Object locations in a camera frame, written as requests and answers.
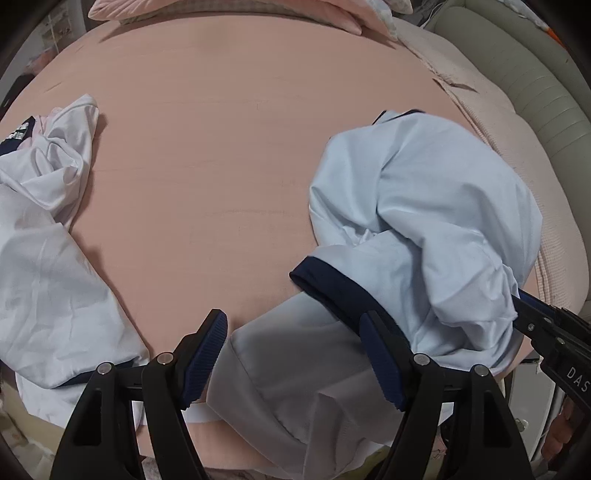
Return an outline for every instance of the white cable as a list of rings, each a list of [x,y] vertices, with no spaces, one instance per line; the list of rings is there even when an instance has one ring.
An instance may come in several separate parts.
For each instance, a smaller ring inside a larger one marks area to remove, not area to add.
[[[423,22],[420,28],[425,28],[425,26],[429,23],[429,20],[431,20],[431,17],[443,6],[444,3],[445,2],[441,2],[440,4],[437,4],[433,7],[433,10],[431,10],[429,17]]]

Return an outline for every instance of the pink blanket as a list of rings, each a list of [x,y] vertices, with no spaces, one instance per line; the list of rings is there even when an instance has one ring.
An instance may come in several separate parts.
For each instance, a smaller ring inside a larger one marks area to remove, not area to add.
[[[212,15],[101,25],[33,80],[0,137],[86,92],[102,114],[73,235],[152,353],[211,308],[236,328],[296,293],[288,273],[316,245],[308,186],[331,135],[385,109],[471,128],[405,47]],[[206,466],[267,463],[223,422],[189,429]],[[150,454],[146,428],[139,442]]]

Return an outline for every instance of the blue rubber grip pad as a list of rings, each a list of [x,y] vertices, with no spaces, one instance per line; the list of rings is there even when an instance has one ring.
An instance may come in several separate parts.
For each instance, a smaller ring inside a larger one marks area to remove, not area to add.
[[[546,315],[550,319],[554,318],[554,309],[549,305],[546,305],[543,301],[538,300],[537,298],[535,298],[527,292],[524,292],[523,290],[519,290],[519,298],[524,303],[527,303],[530,307],[533,307],[539,312],[541,312],[542,315]]]
[[[228,318],[224,312],[220,312],[185,370],[184,390],[181,395],[181,402],[185,407],[201,397],[227,334]]]
[[[367,313],[359,320],[359,336],[384,397],[397,409],[404,411],[407,399],[402,390],[400,370]]]

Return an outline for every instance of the orange object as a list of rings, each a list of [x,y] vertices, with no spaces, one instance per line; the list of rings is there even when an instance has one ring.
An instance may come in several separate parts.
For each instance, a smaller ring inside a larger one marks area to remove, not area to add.
[[[552,30],[551,28],[548,29],[548,31],[546,32],[550,37],[552,37],[553,39],[555,39],[563,48],[566,49],[566,47],[564,46],[564,44],[560,41],[560,39],[556,36],[556,33],[554,33],[554,30]]]
[[[569,420],[573,414],[574,402],[566,398],[562,412],[552,420],[548,435],[542,446],[542,457],[545,460],[551,460],[560,453],[562,447],[568,443],[573,435],[573,427]]]

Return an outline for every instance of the human hand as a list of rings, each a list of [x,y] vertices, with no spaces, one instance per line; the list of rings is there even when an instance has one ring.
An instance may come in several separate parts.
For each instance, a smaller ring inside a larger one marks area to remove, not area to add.
[[[563,446],[568,443],[573,436],[573,427],[569,420],[574,411],[574,402],[570,398],[566,398],[560,414],[552,420],[548,435],[542,445],[542,457],[546,461],[552,460]]]

